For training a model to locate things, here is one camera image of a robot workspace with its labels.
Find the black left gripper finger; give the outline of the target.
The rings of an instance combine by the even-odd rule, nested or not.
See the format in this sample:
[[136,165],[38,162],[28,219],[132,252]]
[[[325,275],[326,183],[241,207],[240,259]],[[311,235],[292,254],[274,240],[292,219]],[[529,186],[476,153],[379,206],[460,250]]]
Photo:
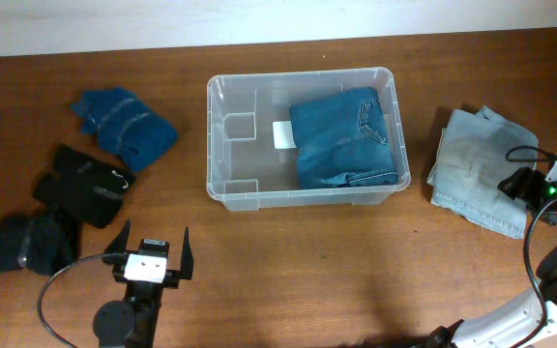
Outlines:
[[104,264],[125,264],[128,258],[126,246],[130,236],[131,221],[128,219],[122,230],[110,242],[103,252]]
[[189,228],[186,227],[183,239],[183,247],[181,253],[181,262],[180,262],[180,279],[184,280],[192,280],[194,269],[194,258],[191,250],[191,243],[190,243],[190,232]]

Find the light blue jeans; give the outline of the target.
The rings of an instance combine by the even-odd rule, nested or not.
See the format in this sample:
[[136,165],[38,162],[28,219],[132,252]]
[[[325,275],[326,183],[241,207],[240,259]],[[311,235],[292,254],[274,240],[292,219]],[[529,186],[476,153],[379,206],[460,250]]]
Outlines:
[[526,205],[498,189],[523,165],[505,159],[514,147],[522,159],[533,160],[539,139],[488,107],[476,113],[453,111],[443,128],[427,182],[431,203],[449,209],[479,226],[513,239],[524,237]]

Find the teal blue garment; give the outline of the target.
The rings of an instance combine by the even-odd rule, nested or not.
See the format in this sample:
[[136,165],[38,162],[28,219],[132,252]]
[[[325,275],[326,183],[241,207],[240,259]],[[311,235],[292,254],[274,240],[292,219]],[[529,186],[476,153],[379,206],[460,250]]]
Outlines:
[[121,87],[84,91],[71,110],[82,120],[80,131],[94,134],[99,147],[133,173],[158,160],[179,138],[169,122]]

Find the dark blue jeans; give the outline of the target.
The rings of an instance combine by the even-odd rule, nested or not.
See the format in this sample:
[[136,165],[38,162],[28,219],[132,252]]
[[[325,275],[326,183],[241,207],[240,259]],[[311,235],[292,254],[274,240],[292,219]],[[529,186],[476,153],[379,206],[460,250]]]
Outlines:
[[384,113],[373,87],[354,88],[289,108],[301,189],[398,183]]

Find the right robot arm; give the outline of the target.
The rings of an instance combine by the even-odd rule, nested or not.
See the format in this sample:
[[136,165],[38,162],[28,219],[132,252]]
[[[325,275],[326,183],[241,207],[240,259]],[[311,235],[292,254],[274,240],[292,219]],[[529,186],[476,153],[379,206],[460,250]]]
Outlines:
[[498,189],[524,201],[532,213],[523,241],[523,261],[531,288],[482,317],[437,328],[417,348],[528,347],[557,335],[557,247],[538,268],[530,260],[537,222],[557,221],[557,182],[548,182],[540,171],[521,168]]

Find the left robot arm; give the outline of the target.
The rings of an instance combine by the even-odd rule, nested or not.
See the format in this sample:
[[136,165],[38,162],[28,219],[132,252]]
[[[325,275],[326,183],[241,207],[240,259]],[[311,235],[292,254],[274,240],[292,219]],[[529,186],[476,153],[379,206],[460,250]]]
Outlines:
[[126,222],[102,257],[126,291],[123,299],[102,305],[94,316],[93,332],[101,347],[152,348],[163,291],[192,279],[194,259],[188,232],[184,233],[180,268],[171,270],[167,267],[169,242],[143,239],[138,249],[127,250],[130,231],[131,224]]

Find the folded black garment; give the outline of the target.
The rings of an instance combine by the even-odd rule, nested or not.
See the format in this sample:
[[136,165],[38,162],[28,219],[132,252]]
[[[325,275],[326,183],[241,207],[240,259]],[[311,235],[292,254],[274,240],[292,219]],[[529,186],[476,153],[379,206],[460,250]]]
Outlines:
[[37,182],[33,196],[57,204],[73,218],[105,228],[119,213],[136,177],[128,170],[60,145],[51,169]]

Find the dark navy folded garment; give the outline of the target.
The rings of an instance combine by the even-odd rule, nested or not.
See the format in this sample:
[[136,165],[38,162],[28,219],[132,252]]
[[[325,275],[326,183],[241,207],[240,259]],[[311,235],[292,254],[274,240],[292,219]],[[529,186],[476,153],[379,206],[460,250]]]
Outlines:
[[0,273],[53,276],[78,259],[80,223],[60,207],[0,220]]

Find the clear plastic storage bin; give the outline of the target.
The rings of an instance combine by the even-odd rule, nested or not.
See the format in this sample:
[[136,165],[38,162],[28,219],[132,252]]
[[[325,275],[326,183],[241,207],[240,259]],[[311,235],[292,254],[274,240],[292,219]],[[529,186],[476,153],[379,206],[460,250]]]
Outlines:
[[[399,176],[391,186],[301,189],[298,150],[274,146],[273,123],[289,108],[348,89],[373,87]],[[324,204],[376,205],[406,189],[411,173],[393,73],[383,67],[313,72],[222,74],[207,84],[209,196],[231,211]]]

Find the white label in bin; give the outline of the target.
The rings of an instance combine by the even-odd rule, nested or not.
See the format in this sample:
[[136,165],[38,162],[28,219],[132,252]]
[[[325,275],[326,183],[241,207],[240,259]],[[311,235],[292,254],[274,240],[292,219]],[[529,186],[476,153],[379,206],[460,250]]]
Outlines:
[[292,123],[290,121],[277,121],[273,123],[274,146],[278,150],[295,149]]

